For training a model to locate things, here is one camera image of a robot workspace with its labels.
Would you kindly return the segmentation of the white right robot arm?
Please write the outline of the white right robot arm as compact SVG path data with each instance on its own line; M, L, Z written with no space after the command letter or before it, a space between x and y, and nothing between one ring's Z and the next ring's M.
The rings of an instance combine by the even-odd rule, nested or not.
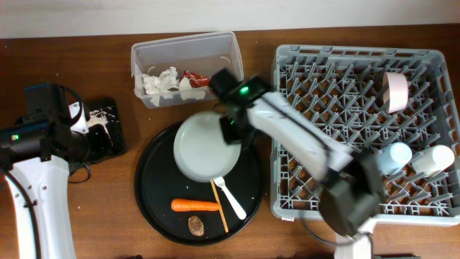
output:
M238 81L224 68L209 87L225 108L220 127L226 144L247 147L263 132L321 185L319 212L336 233L336 241L327 243L335 258L373 258L375 217L385 197L373 154L329 137L259 76Z

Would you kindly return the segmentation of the white plastic fork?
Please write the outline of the white plastic fork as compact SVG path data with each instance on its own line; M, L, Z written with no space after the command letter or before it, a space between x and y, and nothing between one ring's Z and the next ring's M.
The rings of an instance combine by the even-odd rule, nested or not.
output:
M224 194L226 195L226 198L229 200L229 203L231 207L233 208L237 217L241 220L246 219L247 213L242 208L240 203L235 199L235 197L230 192L230 190L227 188L224 178L223 177L215 178L213 179L213 182L224 192Z

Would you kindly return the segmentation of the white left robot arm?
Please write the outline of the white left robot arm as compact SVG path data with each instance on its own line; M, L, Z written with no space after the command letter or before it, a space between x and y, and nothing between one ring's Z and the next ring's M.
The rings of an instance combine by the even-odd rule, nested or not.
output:
M1 173L14 202L21 258L75 258L71 176L126 152L116 102L84 102L56 83L24 88L26 114L1 130Z

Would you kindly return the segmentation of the pink bowl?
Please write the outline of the pink bowl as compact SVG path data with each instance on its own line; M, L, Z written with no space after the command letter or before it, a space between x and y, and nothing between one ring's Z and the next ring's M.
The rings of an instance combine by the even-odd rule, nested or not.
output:
M385 72L383 102L387 113L398 112L408 105L408 80L401 73Z

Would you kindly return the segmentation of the grey bowl with food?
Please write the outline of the grey bowl with food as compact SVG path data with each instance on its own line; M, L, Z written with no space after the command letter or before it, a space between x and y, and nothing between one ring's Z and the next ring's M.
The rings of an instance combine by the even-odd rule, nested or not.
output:
M220 118L215 112L199 112L187 118L177 131L175 163L193 181L205 183L223 177L239 159L242 146L226 144Z

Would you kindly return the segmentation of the wooden chopstick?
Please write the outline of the wooden chopstick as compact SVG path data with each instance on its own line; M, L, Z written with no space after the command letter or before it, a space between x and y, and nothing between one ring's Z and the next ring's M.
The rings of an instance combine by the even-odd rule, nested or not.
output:
M222 205L221 205L221 202L220 202L220 199L219 199L219 195L218 195L218 192L216 190L216 185L215 183L213 182L213 180L211 180L211 188L213 190L213 194L214 194L214 197L215 197L215 200L216 200L216 203L220 206L219 207L219 214L220 214L220 217L221 217L221 221L222 221L222 224L223 224L223 227L224 227L224 232L225 233L228 233L229 232L229 228L228 228L228 225L226 223L226 218L224 216L224 212L223 212L223 209L222 209Z

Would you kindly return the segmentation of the red snack wrapper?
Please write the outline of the red snack wrapper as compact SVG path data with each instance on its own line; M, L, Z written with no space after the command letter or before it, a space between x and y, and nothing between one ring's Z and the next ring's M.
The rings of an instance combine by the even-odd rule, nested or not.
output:
M184 71L183 78L187 78L193 88L208 86L211 80L209 77L202 76L190 71Z

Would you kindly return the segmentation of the brown nut shell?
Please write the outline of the brown nut shell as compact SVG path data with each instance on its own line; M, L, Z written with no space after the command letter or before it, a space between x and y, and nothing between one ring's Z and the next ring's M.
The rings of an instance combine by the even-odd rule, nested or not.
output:
M204 224L198 216L192 216L188 219L188 229L194 236L201 237L204 235Z

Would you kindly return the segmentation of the orange carrot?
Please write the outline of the orange carrot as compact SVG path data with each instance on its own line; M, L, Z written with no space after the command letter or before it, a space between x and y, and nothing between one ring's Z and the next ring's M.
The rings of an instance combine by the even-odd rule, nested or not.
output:
M175 212L216 212L221 208L216 202L190 199L173 199L170 206Z

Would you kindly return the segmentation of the small white tissue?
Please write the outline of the small white tissue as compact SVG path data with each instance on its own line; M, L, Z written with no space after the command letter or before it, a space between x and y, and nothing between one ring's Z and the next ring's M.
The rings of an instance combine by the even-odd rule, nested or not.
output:
M179 82L179 92L182 100L188 99L203 99L206 92L203 90L194 89L188 78L182 78Z

